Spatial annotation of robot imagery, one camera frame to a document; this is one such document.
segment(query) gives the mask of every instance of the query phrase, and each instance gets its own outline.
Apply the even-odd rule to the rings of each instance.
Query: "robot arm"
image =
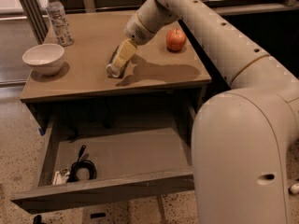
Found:
[[[200,0],[149,0],[125,33],[143,45],[173,18],[232,88],[208,100],[193,124],[199,222],[290,224],[286,153],[299,138],[298,79]]]

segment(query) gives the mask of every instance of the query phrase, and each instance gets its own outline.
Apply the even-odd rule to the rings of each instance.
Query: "speckled floor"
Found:
[[[31,224],[34,217],[12,203],[12,193],[31,188],[43,137],[19,96],[22,87],[0,89],[0,224]],[[299,177],[299,144],[288,153],[290,184]],[[299,196],[290,198],[293,223],[299,223]],[[91,218],[92,214],[103,217]],[[42,214],[46,224],[195,224],[194,192],[150,197]]]
[[[30,68],[22,62],[21,56],[37,45],[29,22],[23,19],[0,20],[0,37],[0,82],[27,79]]]

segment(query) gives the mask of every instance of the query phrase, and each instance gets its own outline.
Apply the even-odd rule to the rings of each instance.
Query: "table top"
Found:
[[[180,52],[165,44],[165,26],[151,41],[139,46],[122,78],[108,77],[106,66],[115,48],[126,37],[123,29],[133,11],[68,15],[74,44],[64,48],[64,66],[50,77],[31,72],[21,93],[24,103],[71,100],[99,95],[116,95],[198,87],[211,77],[189,40]],[[50,29],[45,43],[57,43]]]

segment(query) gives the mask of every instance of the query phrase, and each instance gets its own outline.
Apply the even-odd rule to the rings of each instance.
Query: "wooden table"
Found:
[[[166,48],[165,35],[179,27],[177,22],[165,26],[147,45],[138,47],[122,78],[108,77],[106,65],[125,38],[122,30],[132,14],[124,11],[69,15],[75,43],[64,48],[62,70],[52,77],[36,72],[29,76],[21,101],[46,133],[46,144],[33,189],[15,194],[12,200],[28,212],[193,189],[191,125],[186,123],[188,116],[193,121],[211,77],[189,41],[180,52]],[[56,42],[52,32],[46,42]],[[191,98],[185,102],[181,94]],[[110,129],[81,119],[83,106],[72,106],[96,101],[93,109],[101,109],[99,99],[111,101],[107,105],[114,120]],[[67,127],[61,127],[61,120],[54,118],[57,105],[73,110],[75,120],[79,120],[78,139],[71,144],[65,139],[69,134]],[[52,186],[53,171],[75,161],[82,144],[95,162],[98,178]],[[69,202],[64,201],[65,195],[72,197]]]

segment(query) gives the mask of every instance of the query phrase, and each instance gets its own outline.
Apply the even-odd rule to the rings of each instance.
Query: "black cable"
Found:
[[[81,147],[81,150],[78,154],[78,160],[72,164],[70,175],[67,180],[68,183],[80,181],[77,177],[77,172],[79,169],[82,169],[82,168],[85,168],[89,171],[89,173],[90,173],[89,180],[96,178],[96,169],[95,169],[93,162],[89,161],[89,160],[80,161],[80,158],[82,157],[82,155],[84,153],[85,147],[86,146]]]

